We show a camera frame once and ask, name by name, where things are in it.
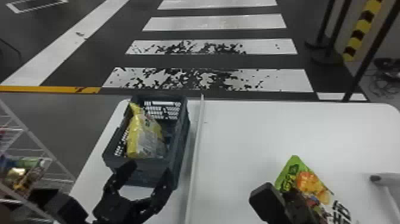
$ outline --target wire shelf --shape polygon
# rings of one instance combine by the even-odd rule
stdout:
[[[43,164],[38,181],[32,183],[32,189],[57,189],[69,194],[76,178],[57,160],[46,146],[25,126],[24,123],[0,100],[0,156],[3,158],[36,158]],[[21,193],[15,185],[4,182],[0,176],[0,204],[17,209],[11,212],[13,221],[52,222],[51,215],[29,201],[29,192]]]

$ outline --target white road line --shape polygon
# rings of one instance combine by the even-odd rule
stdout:
[[[336,93],[336,92],[317,92],[318,98],[320,100],[342,100],[345,96],[344,93]],[[366,101],[366,97],[364,94],[353,94],[351,96],[350,101]]]
[[[126,54],[297,54],[292,39],[134,41]]]
[[[87,38],[92,36],[129,0],[106,0],[53,43],[34,56],[1,85],[39,86]]]
[[[276,5],[275,0],[165,0],[159,10],[197,9],[197,8],[245,8],[267,7]]]
[[[40,5],[37,7],[33,7],[33,8],[27,8],[26,10],[20,10],[18,9],[15,5],[16,4],[20,4],[20,3],[24,3],[24,2],[30,2],[30,1],[37,1],[37,0],[23,0],[23,1],[15,1],[15,2],[10,2],[5,4],[8,8],[10,8],[14,13],[27,13],[30,11],[34,11],[34,10],[40,10],[42,8],[48,8],[51,6],[56,6],[59,4],[64,4],[64,3],[68,3],[68,0],[54,0],[54,3],[50,3],[50,4],[45,4],[45,5]]]
[[[144,31],[286,28],[281,14],[153,17]]]
[[[303,69],[115,68],[103,87],[314,92]]]

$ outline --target white table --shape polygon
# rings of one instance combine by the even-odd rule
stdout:
[[[111,174],[101,154],[126,104],[118,105],[71,192],[88,212],[99,201]],[[190,151],[199,101],[190,101],[188,108]],[[203,120],[193,170],[192,155],[186,153],[178,189],[147,223],[263,223],[248,204],[249,194],[264,182],[274,182],[293,154],[319,175],[360,223],[399,223],[387,189],[369,181],[374,173],[400,173],[400,115],[393,107],[206,101]],[[122,196],[131,199],[150,192],[132,186],[121,190]]]

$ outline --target snack package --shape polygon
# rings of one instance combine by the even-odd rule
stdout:
[[[350,211],[297,155],[286,163],[275,181],[275,188],[280,192],[298,189],[307,205],[319,214],[320,224],[354,223]]]
[[[0,179],[10,189],[28,197],[35,182],[39,181],[51,159],[37,157],[0,156]]]
[[[127,156],[130,158],[156,158],[165,156],[166,147],[161,126],[134,103],[129,104],[133,116],[128,126]]]

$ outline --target black pole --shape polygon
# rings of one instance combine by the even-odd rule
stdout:
[[[335,0],[329,0],[324,18],[322,20],[322,25],[320,27],[320,31],[318,32],[317,43],[322,43],[322,40],[325,36],[326,27],[328,26],[330,15],[332,14],[332,9],[333,9],[334,4],[335,4]]]
[[[346,15],[349,11],[350,5],[351,0],[345,0],[345,2],[343,3],[335,27],[333,28],[328,47],[325,50],[322,49],[311,53],[311,59],[316,64],[319,64],[321,66],[338,66],[343,64],[342,55],[338,54],[335,51],[335,43],[343,26],[343,22],[346,19]]]
[[[396,0],[396,2],[393,4],[391,11],[389,12],[389,15],[387,16],[385,22],[380,28],[378,35],[376,36],[374,42],[372,43],[370,50],[368,51],[367,55],[362,61],[360,68],[358,69],[350,88],[343,97],[342,102],[348,102],[350,100],[351,96],[354,93],[355,88],[358,86],[358,83],[363,77],[365,71],[367,71],[368,66],[370,65],[372,59],[374,59],[375,54],[378,51],[380,45],[385,39],[387,33],[389,33],[390,28],[392,27],[394,21],[396,20],[399,12],[400,12],[400,0]]]
[[[325,56],[330,56],[332,51],[335,50],[335,43],[336,40],[338,39],[340,29],[343,26],[343,22],[345,21],[347,12],[349,11],[351,5],[351,0],[345,0],[345,3],[342,5],[342,9],[340,10],[339,13],[339,18],[337,19],[337,22],[335,24],[335,28],[333,29],[332,36],[330,37],[329,45],[326,48]]]
[[[314,35],[306,38],[305,46],[311,49],[321,49],[321,48],[326,48],[328,46],[329,40],[325,36],[325,30],[326,27],[328,26],[330,16],[332,15],[332,9],[335,2],[336,0],[329,0],[324,14],[324,18],[322,19],[321,27],[317,34],[317,38],[315,38]]]

